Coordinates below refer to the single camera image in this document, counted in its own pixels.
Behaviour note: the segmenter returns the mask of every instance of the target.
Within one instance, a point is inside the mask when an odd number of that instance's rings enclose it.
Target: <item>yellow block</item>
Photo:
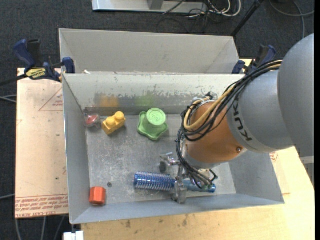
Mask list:
[[[125,121],[125,114],[118,111],[113,116],[107,117],[107,119],[102,122],[102,129],[107,135],[112,134],[115,130],[124,126]]]

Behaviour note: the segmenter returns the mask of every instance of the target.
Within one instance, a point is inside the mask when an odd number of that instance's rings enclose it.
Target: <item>floor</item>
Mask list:
[[[235,17],[213,15],[206,21],[173,13],[93,12],[92,0],[0,0],[0,82],[14,78],[16,69],[25,66],[13,53],[21,39],[40,39],[43,57],[57,63],[60,28],[230,36],[255,1],[241,0],[241,11]],[[303,18],[288,16],[270,3],[290,15],[315,9],[315,0],[265,0],[235,36],[240,58],[254,58],[260,45],[272,45],[276,59],[281,59],[303,36],[315,32],[314,13]],[[0,86],[0,97],[16,94],[15,82]],[[0,239],[16,240],[14,197],[1,198],[15,193],[15,103],[0,100],[0,122]],[[305,167],[314,185],[314,163]],[[19,220],[18,226],[21,239],[28,240],[57,240],[63,232],[73,230],[68,218],[61,216]]]

